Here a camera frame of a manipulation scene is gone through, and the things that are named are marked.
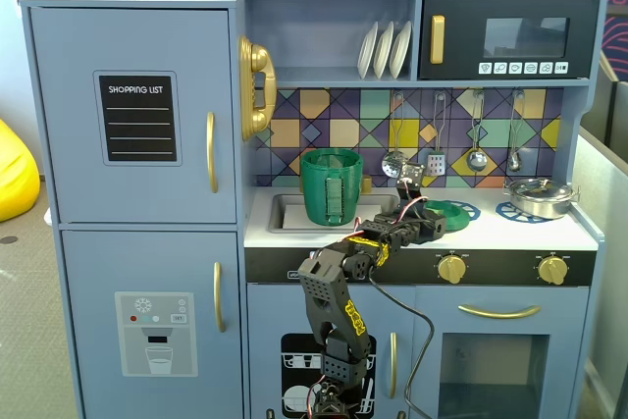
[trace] colorful tile backsplash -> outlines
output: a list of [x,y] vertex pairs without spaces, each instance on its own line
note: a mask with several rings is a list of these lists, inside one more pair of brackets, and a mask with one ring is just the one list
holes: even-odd
[[[445,93],[436,108],[435,93]],[[517,101],[517,146],[522,169],[511,173],[506,159],[511,132],[513,90],[486,89],[484,118],[478,128],[479,147],[489,157],[487,168],[475,173],[466,157],[479,126],[479,103],[473,89],[353,89],[280,90],[270,127],[253,137],[255,174],[260,186],[298,186],[301,156],[315,148],[345,147],[364,158],[364,174],[375,186],[394,186],[382,170],[382,158],[398,149],[413,162],[425,162],[440,133],[446,156],[444,176],[426,177],[424,186],[501,187],[504,180],[550,177],[560,127],[561,88],[525,89],[525,106]],[[472,115],[475,114],[475,125]]]

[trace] oven window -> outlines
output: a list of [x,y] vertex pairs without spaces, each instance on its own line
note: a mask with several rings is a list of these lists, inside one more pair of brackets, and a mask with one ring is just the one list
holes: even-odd
[[549,340],[444,334],[439,418],[538,418]]
[[562,58],[569,21],[487,19],[485,58]]

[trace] yellow bean bag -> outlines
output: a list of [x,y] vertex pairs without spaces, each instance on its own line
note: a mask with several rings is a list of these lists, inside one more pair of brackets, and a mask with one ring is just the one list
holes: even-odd
[[0,120],[0,221],[32,208],[39,194],[39,171],[32,154]]

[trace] green cup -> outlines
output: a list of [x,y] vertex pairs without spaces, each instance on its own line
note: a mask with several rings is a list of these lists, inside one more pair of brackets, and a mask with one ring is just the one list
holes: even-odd
[[321,226],[340,226],[355,218],[364,160],[348,149],[310,151],[301,159],[308,218]]

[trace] oven door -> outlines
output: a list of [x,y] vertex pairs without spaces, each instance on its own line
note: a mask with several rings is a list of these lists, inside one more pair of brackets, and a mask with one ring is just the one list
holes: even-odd
[[[413,401],[440,419],[573,417],[588,299],[588,288],[418,287],[436,331]],[[429,329],[414,326],[416,358]]]
[[424,0],[420,79],[578,79],[600,0]]

